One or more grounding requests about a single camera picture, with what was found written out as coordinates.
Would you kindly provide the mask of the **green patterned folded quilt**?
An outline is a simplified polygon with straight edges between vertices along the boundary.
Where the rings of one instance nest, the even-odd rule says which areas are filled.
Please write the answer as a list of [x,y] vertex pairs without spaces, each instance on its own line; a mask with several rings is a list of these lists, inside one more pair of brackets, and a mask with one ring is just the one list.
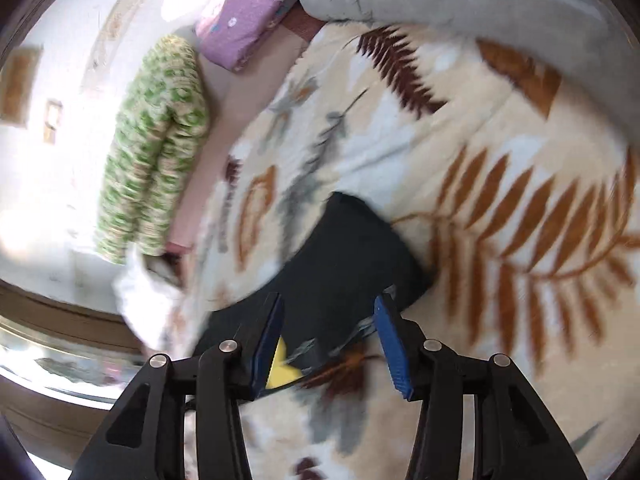
[[198,55],[179,36],[160,38],[117,114],[96,226],[100,257],[122,264],[131,243],[142,254],[163,255],[208,128]]

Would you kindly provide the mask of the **pink bed mattress cover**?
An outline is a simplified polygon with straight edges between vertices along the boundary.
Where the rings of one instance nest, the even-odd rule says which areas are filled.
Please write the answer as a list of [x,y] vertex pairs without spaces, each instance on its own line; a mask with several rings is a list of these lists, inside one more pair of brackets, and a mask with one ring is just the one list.
[[239,72],[198,57],[212,119],[172,222],[168,252],[180,255],[192,248],[208,196],[224,176],[232,144],[273,100],[286,74],[323,25],[296,4]]

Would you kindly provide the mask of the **brown wall picture frame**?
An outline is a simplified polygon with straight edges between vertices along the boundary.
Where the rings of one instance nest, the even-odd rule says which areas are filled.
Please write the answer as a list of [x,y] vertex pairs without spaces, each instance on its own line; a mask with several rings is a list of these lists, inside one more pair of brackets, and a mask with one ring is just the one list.
[[38,65],[43,48],[14,49],[1,70],[0,113],[3,125],[23,128],[27,124]]

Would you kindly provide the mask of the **white patterned pillow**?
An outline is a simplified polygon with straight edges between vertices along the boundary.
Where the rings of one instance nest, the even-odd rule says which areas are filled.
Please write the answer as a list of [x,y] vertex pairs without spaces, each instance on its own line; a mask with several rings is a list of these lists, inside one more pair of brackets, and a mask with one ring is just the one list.
[[177,274],[162,257],[142,254],[130,243],[125,264],[113,282],[119,314],[145,348],[164,350],[170,317],[183,300]]

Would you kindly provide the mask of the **purple floral pillow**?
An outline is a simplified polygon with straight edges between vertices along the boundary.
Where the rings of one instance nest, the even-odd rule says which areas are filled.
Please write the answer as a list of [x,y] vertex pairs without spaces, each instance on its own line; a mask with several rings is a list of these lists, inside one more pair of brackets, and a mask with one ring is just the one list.
[[211,23],[196,34],[200,52],[209,62],[237,72],[266,40],[297,0],[224,0]]

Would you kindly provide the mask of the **wooden framed glass window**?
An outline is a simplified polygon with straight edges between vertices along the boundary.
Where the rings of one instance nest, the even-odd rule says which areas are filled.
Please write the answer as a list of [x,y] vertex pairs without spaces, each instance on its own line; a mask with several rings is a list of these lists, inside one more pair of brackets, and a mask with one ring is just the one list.
[[1,414],[28,452],[70,469],[144,362],[121,316],[1,283]]

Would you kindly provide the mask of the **black pants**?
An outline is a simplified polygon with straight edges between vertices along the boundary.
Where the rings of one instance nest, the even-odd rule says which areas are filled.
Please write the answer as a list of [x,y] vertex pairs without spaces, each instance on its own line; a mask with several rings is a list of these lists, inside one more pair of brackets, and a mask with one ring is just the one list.
[[230,338],[270,292],[284,301],[281,336],[288,364],[308,375],[367,333],[374,300],[393,286],[396,304],[411,306],[435,279],[384,220],[359,198],[334,193],[302,248],[252,294],[209,315],[193,353]]

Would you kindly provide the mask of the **leaf-patterned fleece blanket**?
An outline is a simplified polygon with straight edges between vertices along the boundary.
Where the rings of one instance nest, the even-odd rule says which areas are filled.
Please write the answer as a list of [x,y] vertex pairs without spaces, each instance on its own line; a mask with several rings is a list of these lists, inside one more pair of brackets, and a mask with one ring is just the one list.
[[265,285],[335,192],[436,273],[424,334],[514,359],[591,479],[639,435],[639,151],[553,68],[416,25],[324,26],[230,152],[163,349]]

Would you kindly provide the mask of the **grey quilted comforter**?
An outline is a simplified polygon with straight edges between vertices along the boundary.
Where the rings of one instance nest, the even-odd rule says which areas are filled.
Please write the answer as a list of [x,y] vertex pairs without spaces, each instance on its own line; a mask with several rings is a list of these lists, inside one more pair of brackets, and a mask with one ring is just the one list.
[[523,50],[639,136],[639,0],[300,0],[323,21],[422,23]]

